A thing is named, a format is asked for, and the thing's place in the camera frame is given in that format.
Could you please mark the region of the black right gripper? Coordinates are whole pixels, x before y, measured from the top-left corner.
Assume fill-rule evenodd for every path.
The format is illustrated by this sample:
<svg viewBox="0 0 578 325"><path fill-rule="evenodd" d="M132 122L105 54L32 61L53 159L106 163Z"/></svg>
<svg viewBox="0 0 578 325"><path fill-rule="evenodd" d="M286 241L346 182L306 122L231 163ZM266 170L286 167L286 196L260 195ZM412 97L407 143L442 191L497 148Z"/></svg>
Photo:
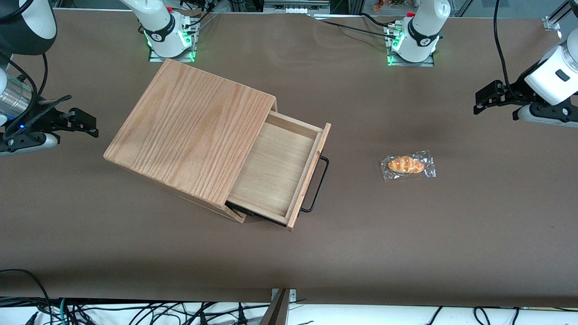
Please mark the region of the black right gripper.
<svg viewBox="0 0 578 325"><path fill-rule="evenodd" d="M4 139L13 137L13 135L21 128L24 128L25 133L50 133L57 131L84 132L94 138L99 138L97 119L91 114L76 107L71 108L68 111L60 111L56 108L52 108L31 126L26 127L26 124L31 122L34 117L41 113L41 111L43 111L43 107L33 108L28 113L23 113L16 119L8 121L5 125Z"/></svg>

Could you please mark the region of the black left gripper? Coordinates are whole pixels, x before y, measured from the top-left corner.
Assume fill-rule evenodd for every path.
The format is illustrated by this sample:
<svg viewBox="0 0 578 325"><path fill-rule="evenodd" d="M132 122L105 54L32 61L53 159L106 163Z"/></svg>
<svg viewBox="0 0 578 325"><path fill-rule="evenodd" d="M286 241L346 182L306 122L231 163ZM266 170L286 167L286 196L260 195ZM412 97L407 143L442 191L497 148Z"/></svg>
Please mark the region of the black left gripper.
<svg viewBox="0 0 578 325"><path fill-rule="evenodd" d="M512 113L514 121L520 120L531 123L574 122L574 105L570 98L564 99L558 104L549 103L545 95L540 95L523 78L519 78L511 84L511 90L506 93L507 87L504 82L500 80L490 82L487 88L475 93L473 114L479 115L487 108L512 104L519 106Z"/></svg>

